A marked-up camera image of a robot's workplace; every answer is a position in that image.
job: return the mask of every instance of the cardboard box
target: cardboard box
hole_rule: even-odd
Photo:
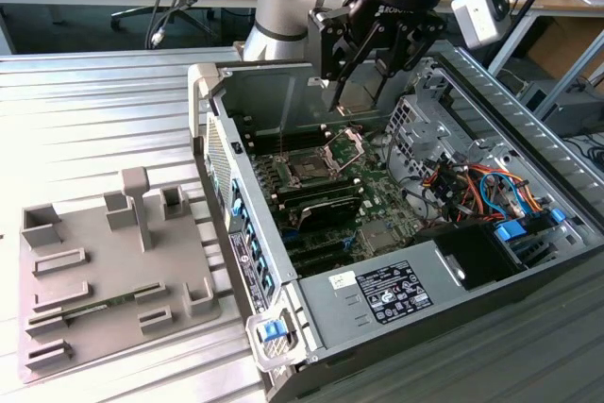
[[[550,76],[560,79],[604,29],[604,19],[557,17],[533,44],[528,56]],[[583,70],[590,77],[604,62],[604,51]]]

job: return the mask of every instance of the green circuit board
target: green circuit board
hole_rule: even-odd
[[[392,252],[405,246],[423,225],[402,197],[397,183],[380,165],[375,147],[356,133],[355,137],[358,142],[338,134],[327,145],[329,157],[324,147],[252,157],[252,166],[277,228],[301,275]],[[335,172],[335,166],[343,170]],[[350,180],[356,182],[352,187],[325,190],[330,182]],[[311,196],[292,209],[276,202],[277,192],[295,194],[302,188],[312,193],[316,188],[316,197]],[[302,230],[299,220],[302,209],[346,198],[360,203],[352,217],[348,213],[349,218],[336,225]]]

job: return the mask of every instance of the metal table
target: metal table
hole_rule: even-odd
[[[178,401],[265,401],[187,130],[188,66],[236,58],[232,49],[218,48],[14,57],[0,63],[0,182],[8,200],[0,208],[0,399],[155,401],[177,395]],[[15,354],[18,209],[44,198],[57,201],[62,212],[102,204],[98,195],[117,189],[114,173],[138,165],[147,167],[152,188],[177,183],[187,190],[222,316],[24,386]]]
[[[204,202],[187,130],[191,63],[230,48],[0,60],[0,399],[264,402]],[[194,201],[224,308],[215,322],[24,386],[17,378],[19,207],[101,204],[120,168],[145,165],[154,188]],[[306,402],[604,400],[604,256],[517,304],[309,395]]]

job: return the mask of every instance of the office chair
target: office chair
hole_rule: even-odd
[[[162,14],[168,7],[159,7],[158,14]],[[133,16],[142,16],[144,14],[151,14],[153,12],[153,7],[141,7],[141,8],[132,8],[127,9],[125,11],[118,11],[117,13],[111,14],[111,28],[113,30],[120,31],[123,30],[120,26],[120,22],[122,19],[131,18]],[[193,16],[186,13],[185,11],[175,11],[172,16],[170,16],[170,24],[174,22],[175,18],[179,18],[184,22],[192,25],[198,30],[202,30],[206,33],[209,33],[213,38],[216,38],[216,34],[204,23],[196,20]],[[211,8],[208,8],[206,12],[206,18],[211,21],[214,19],[214,11]]]

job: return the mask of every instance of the power supply label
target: power supply label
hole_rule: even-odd
[[[254,261],[247,250],[247,246],[245,245],[242,234],[234,233],[232,235],[228,235],[228,238],[230,239],[230,244],[233,247],[233,252],[235,252],[237,265],[239,266],[240,273],[243,277],[247,297],[252,303],[254,313],[265,311],[267,308],[266,300],[264,299],[262,288],[258,282],[258,276],[254,269]]]
[[[408,261],[357,276],[357,283],[376,320],[382,325],[432,305],[430,296]]]

